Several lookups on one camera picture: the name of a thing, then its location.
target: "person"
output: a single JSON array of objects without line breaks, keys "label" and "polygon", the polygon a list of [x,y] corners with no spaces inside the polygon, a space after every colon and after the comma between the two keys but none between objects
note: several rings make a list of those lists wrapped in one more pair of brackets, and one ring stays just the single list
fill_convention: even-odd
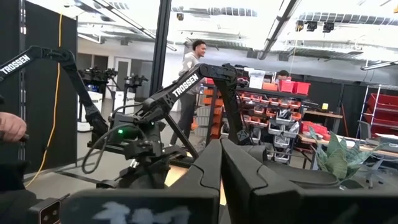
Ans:
[{"label": "person", "polygon": [[26,132],[26,123],[14,114],[0,112],[0,131],[4,132],[3,141],[18,142]]},{"label": "person", "polygon": [[[26,132],[26,123],[20,117],[0,112],[2,141],[18,142]],[[27,163],[0,164],[0,223],[28,223],[25,213],[38,200],[36,194],[25,189],[23,176]]]},{"label": "person", "polygon": [[279,80],[286,80],[287,77],[290,76],[289,72],[286,70],[281,70],[279,72],[276,73],[276,80],[275,83],[279,83]]},{"label": "person", "polygon": [[[184,55],[184,60],[182,62],[182,70],[178,75],[182,76],[184,73],[189,71],[192,67],[199,63],[199,58],[204,57],[206,53],[206,43],[202,40],[196,40],[192,44],[192,52]],[[181,116],[178,121],[178,126],[184,133],[184,135],[189,138],[191,133],[191,124],[193,123],[193,115],[195,114],[195,107],[197,104],[197,94],[200,90],[200,84],[192,87],[186,92],[181,98]],[[170,145],[174,145],[177,142],[177,135],[173,133],[170,140]]]}]

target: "wooden table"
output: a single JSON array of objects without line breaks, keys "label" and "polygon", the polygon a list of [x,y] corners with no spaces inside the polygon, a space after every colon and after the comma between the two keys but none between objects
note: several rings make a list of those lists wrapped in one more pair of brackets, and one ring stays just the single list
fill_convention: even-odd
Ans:
[{"label": "wooden table", "polygon": [[[188,169],[186,169],[186,168],[182,168],[182,167],[178,167],[178,166],[170,166],[170,170],[169,170],[169,173],[167,174],[165,184],[167,186],[171,186],[187,171],[188,171]],[[220,204],[222,204],[222,205],[226,204],[223,183],[221,183]]]},{"label": "wooden table", "polygon": [[[307,138],[303,134],[299,134],[298,138],[301,141],[304,141],[304,142],[317,143],[316,140],[314,140],[312,138]],[[344,137],[344,138],[346,140],[348,140],[348,141],[360,141],[359,139],[355,139],[355,138],[349,138],[349,137]],[[326,141],[326,140],[318,140],[318,143],[321,144],[321,145],[324,145],[324,146],[329,145],[329,141]],[[369,146],[369,145],[363,145],[362,144],[362,145],[359,146],[359,150],[361,150],[361,151],[372,151],[373,149],[374,149],[374,147]],[[374,153],[375,154],[379,154],[379,155],[383,155],[383,156],[391,156],[391,157],[398,158],[398,153],[396,153],[396,152],[388,152],[388,151],[383,151],[383,150],[377,150],[377,151],[374,151]]]},{"label": "wooden table", "polygon": [[313,114],[313,115],[318,115],[318,116],[324,116],[325,117],[325,127],[327,125],[328,118],[333,118],[334,119],[333,128],[332,128],[333,133],[338,132],[338,126],[340,125],[340,119],[343,118],[342,115],[338,115],[338,114],[323,113],[323,112],[309,111],[309,110],[305,110],[304,114]]}]

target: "concrete floor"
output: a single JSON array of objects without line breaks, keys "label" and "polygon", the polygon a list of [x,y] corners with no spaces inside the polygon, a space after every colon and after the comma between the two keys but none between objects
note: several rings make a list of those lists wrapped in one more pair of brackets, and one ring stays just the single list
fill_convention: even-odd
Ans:
[{"label": "concrete floor", "polygon": [[[103,114],[104,117],[108,117],[111,111],[111,103],[108,101],[104,102]],[[174,120],[178,121],[179,114],[171,113]],[[162,141],[167,144],[170,141],[173,131],[169,126],[162,132]],[[83,157],[88,148],[87,142],[90,140],[90,133],[79,133],[78,134],[78,157]],[[190,141],[195,146],[202,139],[202,137],[191,134]],[[88,169],[93,168],[93,163],[97,159],[98,155],[89,158]],[[302,167],[303,159],[299,157],[293,157],[290,163],[294,167]],[[35,192],[39,198],[47,197],[61,197],[67,193],[75,193],[83,189],[93,189],[95,185],[89,181],[91,180],[104,180],[114,179],[118,176],[119,171],[129,166],[129,161],[126,161],[122,155],[113,154],[110,152],[104,152],[101,164],[95,172],[92,174],[85,175],[81,171],[81,167],[75,167],[74,164],[65,166],[54,170],[54,172],[43,172],[36,178],[36,180],[29,186],[29,190]],[[386,170],[380,172],[379,176],[384,181],[384,184],[374,184],[373,190],[397,190],[398,189],[398,172],[396,170]],[[77,174],[83,176],[86,180],[80,180],[67,175]],[[358,172],[354,177],[361,185],[367,186],[364,179],[364,173]]]}]

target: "ceiling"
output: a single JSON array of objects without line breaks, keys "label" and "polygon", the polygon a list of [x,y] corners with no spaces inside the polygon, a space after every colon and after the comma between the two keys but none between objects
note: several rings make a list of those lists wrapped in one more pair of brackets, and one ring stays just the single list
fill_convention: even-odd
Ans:
[{"label": "ceiling", "polygon": [[[79,33],[94,39],[153,41],[157,27],[159,0],[94,0],[112,5],[118,16],[93,0],[28,1],[69,17],[78,16]],[[275,31],[275,19],[288,2],[173,0],[168,41],[182,44],[203,39],[218,48],[260,51],[266,39],[279,31],[269,48],[275,54],[325,60],[398,59],[398,43],[391,35],[398,31],[398,14],[393,13],[398,0],[301,0],[283,29]],[[315,21],[318,28],[296,32],[297,20]],[[330,33],[322,32],[325,21],[335,22]]]}]

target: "trossen logo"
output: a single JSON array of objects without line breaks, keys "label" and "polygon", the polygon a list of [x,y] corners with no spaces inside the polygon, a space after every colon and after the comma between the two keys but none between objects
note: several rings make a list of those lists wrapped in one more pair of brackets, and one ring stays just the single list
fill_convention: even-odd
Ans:
[{"label": "trossen logo", "polygon": [[28,61],[30,61],[29,56],[26,54],[22,55],[21,57],[17,58],[15,61],[11,62],[10,64],[6,65],[4,68],[0,69],[0,71],[4,72],[5,74],[8,74]]},{"label": "trossen logo", "polygon": [[199,80],[198,75],[193,74],[191,77],[189,77],[185,82],[183,82],[179,87],[177,87],[173,91],[174,96],[176,97],[180,96],[185,90],[188,90],[198,80]]}]

